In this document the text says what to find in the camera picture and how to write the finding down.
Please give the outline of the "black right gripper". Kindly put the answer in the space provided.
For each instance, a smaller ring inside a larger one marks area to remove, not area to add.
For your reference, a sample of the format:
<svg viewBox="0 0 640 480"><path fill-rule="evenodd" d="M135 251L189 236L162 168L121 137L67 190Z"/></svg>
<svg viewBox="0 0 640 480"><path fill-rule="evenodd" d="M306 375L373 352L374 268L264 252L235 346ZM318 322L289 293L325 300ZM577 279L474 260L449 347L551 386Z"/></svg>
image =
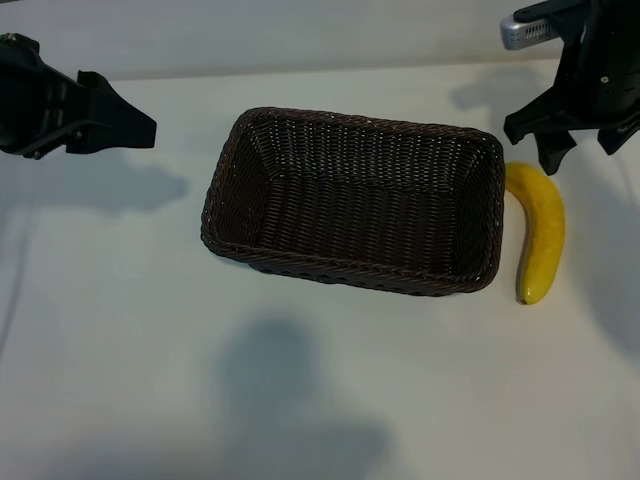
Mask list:
<svg viewBox="0 0 640 480"><path fill-rule="evenodd" d="M637 1L542 1L505 22L510 47L563 42L552 87L504 123L513 144L535 134L547 176L576 147L569 131L596 129L603 150L615 154L639 130Z"/></svg>

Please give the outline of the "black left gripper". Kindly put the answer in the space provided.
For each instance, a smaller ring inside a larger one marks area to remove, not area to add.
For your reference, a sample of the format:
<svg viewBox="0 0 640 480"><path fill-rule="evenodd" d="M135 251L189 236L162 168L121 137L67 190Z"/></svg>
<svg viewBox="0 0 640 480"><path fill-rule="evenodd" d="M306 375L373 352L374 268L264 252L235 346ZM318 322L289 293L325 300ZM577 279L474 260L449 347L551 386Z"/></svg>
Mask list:
<svg viewBox="0 0 640 480"><path fill-rule="evenodd" d="M77 81L35 53L3 52L1 150L39 159L66 142L67 153L154 147L156 121L122 98L104 76L79 71ZM88 117L111 127L87 125Z"/></svg>

